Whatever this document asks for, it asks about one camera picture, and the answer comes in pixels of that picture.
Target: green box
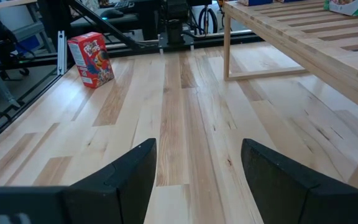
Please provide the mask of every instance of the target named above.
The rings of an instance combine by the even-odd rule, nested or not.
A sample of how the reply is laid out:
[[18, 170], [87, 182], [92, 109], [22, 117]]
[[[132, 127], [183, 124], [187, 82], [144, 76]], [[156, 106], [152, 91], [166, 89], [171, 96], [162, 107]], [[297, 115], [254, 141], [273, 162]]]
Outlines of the green box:
[[358, 0], [325, 0], [324, 8], [349, 16], [358, 16]]

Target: wooden tabletop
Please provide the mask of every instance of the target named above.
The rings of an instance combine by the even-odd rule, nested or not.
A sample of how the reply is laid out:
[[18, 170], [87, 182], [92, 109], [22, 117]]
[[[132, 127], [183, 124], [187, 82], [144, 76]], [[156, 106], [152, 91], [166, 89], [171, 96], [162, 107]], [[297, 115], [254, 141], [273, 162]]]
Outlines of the wooden tabletop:
[[0, 8], [11, 7], [11, 6], [20, 6], [23, 4], [28, 4], [32, 2], [37, 2], [37, 0], [10, 0], [0, 2]]
[[358, 17], [323, 9], [322, 0], [247, 7], [225, 2], [233, 17], [358, 104]]

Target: light wood floor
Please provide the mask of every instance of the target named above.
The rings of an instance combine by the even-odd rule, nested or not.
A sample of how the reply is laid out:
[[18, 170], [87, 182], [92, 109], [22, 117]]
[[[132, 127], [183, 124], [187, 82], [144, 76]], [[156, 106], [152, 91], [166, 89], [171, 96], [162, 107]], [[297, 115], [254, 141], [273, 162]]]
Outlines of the light wood floor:
[[[232, 46], [231, 72], [297, 64], [265, 42]], [[243, 138], [347, 182], [358, 106], [314, 75], [223, 81], [223, 48], [114, 58], [92, 90], [76, 68], [0, 135], [0, 185], [68, 185], [157, 138], [146, 223], [262, 223]]]

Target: light wood table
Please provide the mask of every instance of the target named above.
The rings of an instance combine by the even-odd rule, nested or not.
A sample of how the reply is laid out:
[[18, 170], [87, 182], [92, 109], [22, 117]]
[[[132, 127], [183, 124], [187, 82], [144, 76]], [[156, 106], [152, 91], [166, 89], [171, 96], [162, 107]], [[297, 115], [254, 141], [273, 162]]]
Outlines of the light wood table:
[[23, 4], [37, 2], [37, 0], [10, 0], [0, 2], [0, 8], [11, 7], [11, 6], [20, 6]]
[[[275, 2], [252, 7], [237, 1], [225, 2], [224, 79], [287, 75], [304, 72], [305, 68], [358, 104], [358, 17], [326, 11], [323, 2]], [[302, 68], [230, 75], [231, 18], [243, 23]], [[358, 168], [349, 182], [358, 187]]]

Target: red cereal box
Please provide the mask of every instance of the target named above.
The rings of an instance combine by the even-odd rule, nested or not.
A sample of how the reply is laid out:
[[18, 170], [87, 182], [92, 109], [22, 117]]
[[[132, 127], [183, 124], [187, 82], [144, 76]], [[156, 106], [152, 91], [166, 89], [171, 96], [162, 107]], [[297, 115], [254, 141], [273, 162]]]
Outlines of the red cereal box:
[[85, 86], [97, 88], [114, 78], [103, 36], [90, 32], [67, 41]]

